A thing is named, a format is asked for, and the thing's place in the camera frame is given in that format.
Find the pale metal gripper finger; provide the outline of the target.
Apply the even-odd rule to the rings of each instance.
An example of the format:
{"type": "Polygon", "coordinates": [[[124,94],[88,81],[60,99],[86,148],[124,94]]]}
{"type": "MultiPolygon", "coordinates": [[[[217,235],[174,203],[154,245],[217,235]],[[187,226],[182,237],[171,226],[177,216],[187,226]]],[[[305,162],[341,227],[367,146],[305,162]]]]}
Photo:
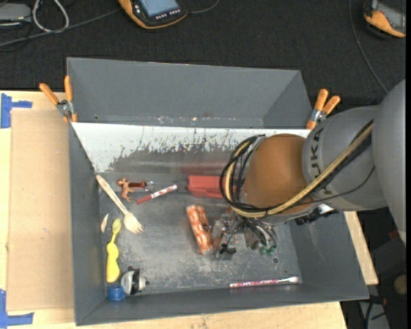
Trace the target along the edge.
{"type": "Polygon", "coordinates": [[[211,231],[212,244],[219,245],[225,233],[226,227],[224,226],[223,222],[215,221],[211,231]]]}
{"type": "Polygon", "coordinates": [[[220,260],[231,260],[236,253],[236,247],[229,243],[221,243],[215,250],[215,258],[220,260]]]}

